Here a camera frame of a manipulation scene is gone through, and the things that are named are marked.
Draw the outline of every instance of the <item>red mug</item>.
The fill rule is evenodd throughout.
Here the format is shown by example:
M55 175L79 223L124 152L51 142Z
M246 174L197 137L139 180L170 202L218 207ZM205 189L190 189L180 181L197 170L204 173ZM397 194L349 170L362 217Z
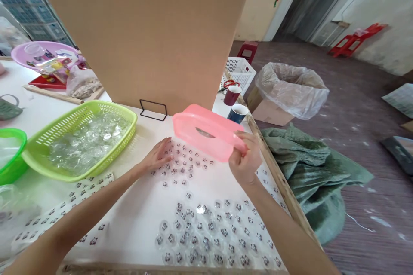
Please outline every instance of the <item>red mug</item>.
M238 97L240 96L242 89L239 86L231 85L227 89L227 93L224 98L224 103L226 105L232 106L237 102Z

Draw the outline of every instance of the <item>pink plastic container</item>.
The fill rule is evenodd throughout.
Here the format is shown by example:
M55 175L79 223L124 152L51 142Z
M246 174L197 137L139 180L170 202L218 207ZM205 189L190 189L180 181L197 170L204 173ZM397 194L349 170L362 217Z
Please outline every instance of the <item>pink plastic container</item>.
M203 151L215 160L228 162L234 147L247 152L245 143L234 134L244 131L243 127L231 120L191 104L182 113L172 117L175 135Z
M63 44L63 43L58 43L58 42L34 41L34 42L23 43L23 44L20 44L19 46L16 46L11 52L11 57L13 58L13 60L15 62L17 62L19 65L21 65L23 67L26 67L26 68L29 68L29 69L32 69L32 70L35 70L35 71L37 71L36 68L33 67L33 66L28 65L27 62L34 62L36 64L36 63L39 63L39 62L43 62L45 59L41 59L40 61L38 61L38 60L34 59L33 55L28 54L25 51L25 47L30 45L30 44L38 44L41 47L43 47L45 50L49 51L50 53L52 53L55 56L56 56L56 51L57 50L66 49L70 52L75 53L75 55L77 55L77 57L80 60L83 59L82 56L78 55L78 53L77 53L78 50L77 49L75 49L75 48L73 48L69 45L66 45L66 44Z

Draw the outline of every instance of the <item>white cable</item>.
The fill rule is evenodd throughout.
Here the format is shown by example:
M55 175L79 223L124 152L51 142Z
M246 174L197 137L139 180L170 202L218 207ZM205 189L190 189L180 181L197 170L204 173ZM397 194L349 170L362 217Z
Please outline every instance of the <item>white cable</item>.
M352 220L354 220L354 222L355 222L356 224L358 224L360 227L362 227L363 229L369 230L370 232L373 232L373 233L376 232L375 230L370 230L369 228L363 227L361 224L359 224L359 223L357 222L357 220L355 220L355 219L354 219L353 217L351 217L349 214L346 213L346 215L349 216Z

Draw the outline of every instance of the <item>white plastic basket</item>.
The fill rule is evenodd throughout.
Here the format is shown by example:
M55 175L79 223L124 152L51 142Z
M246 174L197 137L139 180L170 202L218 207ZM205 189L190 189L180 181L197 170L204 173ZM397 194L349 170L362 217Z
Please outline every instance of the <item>white plastic basket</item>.
M382 97L382 99L413 119L413 84L404 84Z
M239 82L242 89L241 95L244 96L248 87L254 79L256 71L244 58L228 57L226 69L231 74L235 82Z

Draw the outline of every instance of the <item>red chair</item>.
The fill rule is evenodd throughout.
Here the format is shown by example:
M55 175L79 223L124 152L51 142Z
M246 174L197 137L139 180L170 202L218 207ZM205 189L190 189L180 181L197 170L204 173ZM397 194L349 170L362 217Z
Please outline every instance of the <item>red chair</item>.
M258 48L258 42L248 42L248 41L245 41L245 42L242 44L241 49L240 49L240 51L238 52L237 57L245 58L245 59L248 61L248 63L251 64L251 62L252 62L253 59L254 59L255 53L256 53L256 51L257 51L257 48ZM251 56L243 56L242 54L243 54L244 51L251 51Z
M333 57L344 55L350 57L364 42L365 39L372 37L377 32L388 26L387 24L373 24L366 28L363 34L346 35L340 42L336 44L327 54L333 53ZM339 46L343 41L347 40L342 46Z

